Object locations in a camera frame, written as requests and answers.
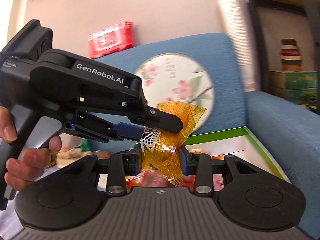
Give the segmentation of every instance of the yellow plastic wrapper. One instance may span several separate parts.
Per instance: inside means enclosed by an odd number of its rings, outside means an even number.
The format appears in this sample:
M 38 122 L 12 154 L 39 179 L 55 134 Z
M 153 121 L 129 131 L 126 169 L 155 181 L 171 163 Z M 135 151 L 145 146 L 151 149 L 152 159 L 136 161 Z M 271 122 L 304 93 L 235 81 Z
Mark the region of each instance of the yellow plastic wrapper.
M 163 174 L 173 185 L 182 182 L 178 149 L 192 133 L 206 109 L 184 102 L 161 102 L 157 109 L 180 117 L 183 128 L 173 134 L 166 131 L 145 128 L 140 143 L 144 153 L 144 168 L 153 168 Z

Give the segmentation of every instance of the white barcode label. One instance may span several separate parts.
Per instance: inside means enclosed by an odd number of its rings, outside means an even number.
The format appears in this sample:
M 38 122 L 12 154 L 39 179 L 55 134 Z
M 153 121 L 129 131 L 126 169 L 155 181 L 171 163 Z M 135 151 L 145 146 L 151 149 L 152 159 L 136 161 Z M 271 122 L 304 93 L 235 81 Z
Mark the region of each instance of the white barcode label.
M 155 143 L 158 140 L 160 134 L 161 131 L 146 127 L 140 139 L 142 151 L 146 149 L 149 152 L 153 153 Z

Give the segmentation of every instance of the sofa armrest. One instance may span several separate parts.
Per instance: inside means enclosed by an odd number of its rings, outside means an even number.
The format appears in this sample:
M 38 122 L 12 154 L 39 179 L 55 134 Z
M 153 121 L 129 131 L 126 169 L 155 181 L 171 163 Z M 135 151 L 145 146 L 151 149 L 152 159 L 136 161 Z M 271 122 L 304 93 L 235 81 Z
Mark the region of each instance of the sofa armrest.
M 320 116 L 261 91 L 245 93 L 247 126 L 304 193 L 306 211 L 299 227 L 320 237 Z

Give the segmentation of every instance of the red tissue package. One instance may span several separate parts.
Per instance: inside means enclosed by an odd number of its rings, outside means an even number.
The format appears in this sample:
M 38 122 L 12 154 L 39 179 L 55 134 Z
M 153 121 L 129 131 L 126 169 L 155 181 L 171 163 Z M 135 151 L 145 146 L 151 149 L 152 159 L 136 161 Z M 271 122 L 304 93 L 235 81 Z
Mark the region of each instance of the red tissue package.
M 121 22 L 89 35 L 88 45 L 91 59 L 132 48 L 133 22 Z

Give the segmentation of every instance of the striped jar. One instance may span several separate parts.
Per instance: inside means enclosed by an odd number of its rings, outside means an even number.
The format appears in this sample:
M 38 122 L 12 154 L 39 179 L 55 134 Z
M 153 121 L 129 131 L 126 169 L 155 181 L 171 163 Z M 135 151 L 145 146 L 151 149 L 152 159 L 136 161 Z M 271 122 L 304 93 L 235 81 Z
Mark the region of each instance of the striped jar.
M 302 71 L 301 54 L 295 39 L 281 40 L 282 71 Z

